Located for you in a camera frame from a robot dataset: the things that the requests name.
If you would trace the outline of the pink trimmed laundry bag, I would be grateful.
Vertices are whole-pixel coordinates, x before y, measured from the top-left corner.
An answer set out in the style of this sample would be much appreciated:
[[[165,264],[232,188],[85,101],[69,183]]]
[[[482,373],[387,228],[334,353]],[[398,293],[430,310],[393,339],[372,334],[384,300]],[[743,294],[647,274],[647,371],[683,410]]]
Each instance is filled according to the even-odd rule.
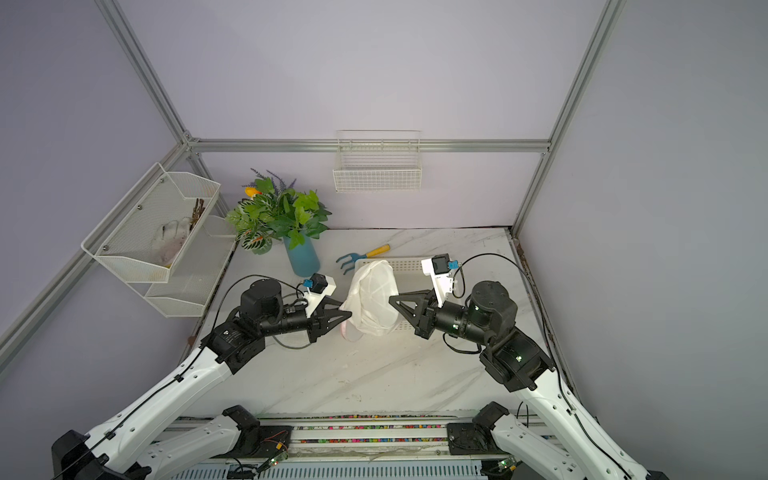
[[[394,270],[387,260],[376,260],[358,268],[341,306],[351,313],[341,324],[342,337],[356,342],[363,336],[381,337],[394,331],[400,314],[389,299],[398,294]]]

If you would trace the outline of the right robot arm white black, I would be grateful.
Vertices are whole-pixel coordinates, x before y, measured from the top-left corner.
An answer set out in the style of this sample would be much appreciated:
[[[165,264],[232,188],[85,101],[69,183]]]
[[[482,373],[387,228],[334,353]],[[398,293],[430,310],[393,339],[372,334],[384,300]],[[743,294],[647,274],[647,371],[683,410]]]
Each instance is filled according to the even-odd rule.
[[[517,327],[517,304],[500,283],[477,283],[465,306],[442,300],[435,291],[394,295],[389,303],[422,338],[440,331],[480,345],[485,371],[518,395],[559,442],[553,445],[491,402],[475,422],[499,450],[546,479],[664,478],[634,460],[589,414],[554,360]]]

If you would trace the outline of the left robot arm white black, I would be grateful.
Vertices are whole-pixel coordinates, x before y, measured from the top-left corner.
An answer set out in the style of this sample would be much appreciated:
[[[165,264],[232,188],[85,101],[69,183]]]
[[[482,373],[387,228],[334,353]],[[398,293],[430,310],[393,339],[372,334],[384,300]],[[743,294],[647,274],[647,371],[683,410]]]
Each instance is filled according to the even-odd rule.
[[[160,479],[220,455],[233,458],[287,447],[290,428],[262,430],[240,405],[168,442],[158,435],[205,393],[234,376],[269,337],[304,331],[311,343],[350,318],[332,277],[313,274],[286,303],[285,282],[254,274],[240,304],[215,321],[198,348],[136,401],[85,434],[70,430],[51,447],[57,479]]]

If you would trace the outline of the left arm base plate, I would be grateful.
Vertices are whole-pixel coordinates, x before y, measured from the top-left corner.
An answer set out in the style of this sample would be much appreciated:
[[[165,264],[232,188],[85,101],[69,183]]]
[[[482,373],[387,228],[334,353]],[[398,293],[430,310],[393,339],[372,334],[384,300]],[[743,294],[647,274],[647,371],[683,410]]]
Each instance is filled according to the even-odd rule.
[[[244,430],[231,455],[235,458],[273,458],[288,450],[294,428],[287,425],[259,426]]]

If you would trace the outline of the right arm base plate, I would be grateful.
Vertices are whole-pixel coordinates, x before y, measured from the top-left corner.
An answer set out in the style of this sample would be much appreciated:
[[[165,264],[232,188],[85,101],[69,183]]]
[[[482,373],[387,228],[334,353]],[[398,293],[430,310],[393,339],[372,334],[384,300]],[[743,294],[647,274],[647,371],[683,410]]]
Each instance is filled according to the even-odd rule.
[[[449,423],[446,426],[451,455],[495,454],[497,448],[490,433],[475,423]]]

